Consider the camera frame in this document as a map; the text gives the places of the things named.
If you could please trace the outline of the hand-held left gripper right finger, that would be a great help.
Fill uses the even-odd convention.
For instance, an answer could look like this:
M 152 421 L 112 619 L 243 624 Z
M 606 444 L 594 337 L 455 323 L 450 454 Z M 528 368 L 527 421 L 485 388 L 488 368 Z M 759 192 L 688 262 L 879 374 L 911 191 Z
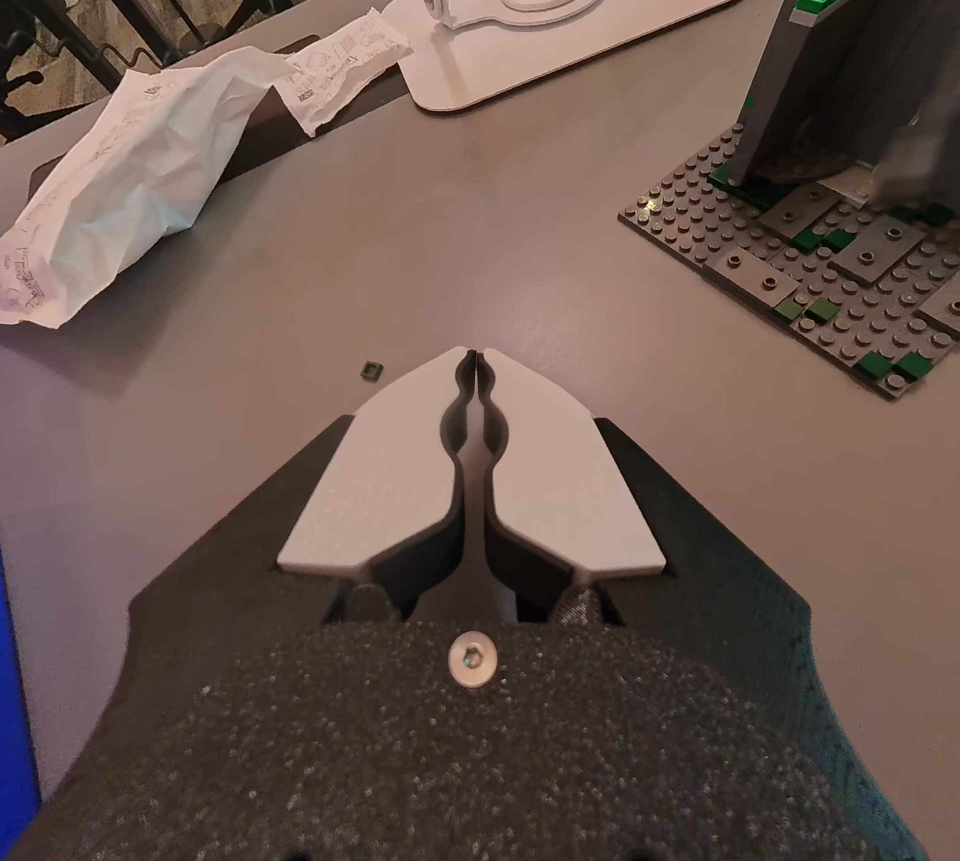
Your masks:
M 666 556 L 594 414 L 533 369 L 478 355 L 484 408 L 486 564 L 521 615 L 549 615 L 572 588 L 659 577 Z

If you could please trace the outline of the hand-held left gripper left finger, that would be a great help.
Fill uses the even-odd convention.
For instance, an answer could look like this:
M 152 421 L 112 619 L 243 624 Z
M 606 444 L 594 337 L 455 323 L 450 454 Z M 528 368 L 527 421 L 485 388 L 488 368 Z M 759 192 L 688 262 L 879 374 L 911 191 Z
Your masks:
M 476 351 L 452 348 L 369 399 L 280 549 L 278 567 L 378 585 L 402 614 L 447 579 L 464 550 L 458 453 L 475 380 Z

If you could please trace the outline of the grey brick build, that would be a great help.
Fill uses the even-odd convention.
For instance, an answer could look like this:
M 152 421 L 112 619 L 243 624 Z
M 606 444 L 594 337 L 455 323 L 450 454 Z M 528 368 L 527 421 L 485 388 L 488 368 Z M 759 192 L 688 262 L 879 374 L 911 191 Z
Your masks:
M 958 348 L 959 0 L 784 0 L 738 121 L 618 213 L 884 399 Z

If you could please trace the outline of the blue plastic bin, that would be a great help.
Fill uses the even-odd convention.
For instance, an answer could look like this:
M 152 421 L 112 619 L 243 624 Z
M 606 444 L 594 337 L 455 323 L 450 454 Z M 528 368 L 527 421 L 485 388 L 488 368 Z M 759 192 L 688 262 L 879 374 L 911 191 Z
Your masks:
M 1 858 L 42 804 L 5 568 L 1 568 Z

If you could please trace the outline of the paper bag with line drawings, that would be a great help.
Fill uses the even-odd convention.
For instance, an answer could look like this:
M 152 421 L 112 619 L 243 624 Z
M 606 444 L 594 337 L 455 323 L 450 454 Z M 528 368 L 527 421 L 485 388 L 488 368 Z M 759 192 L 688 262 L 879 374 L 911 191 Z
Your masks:
M 191 228 L 252 113 L 292 71 L 282 54 L 244 47 L 202 67 L 126 72 L 2 235 L 2 325 L 61 327 Z

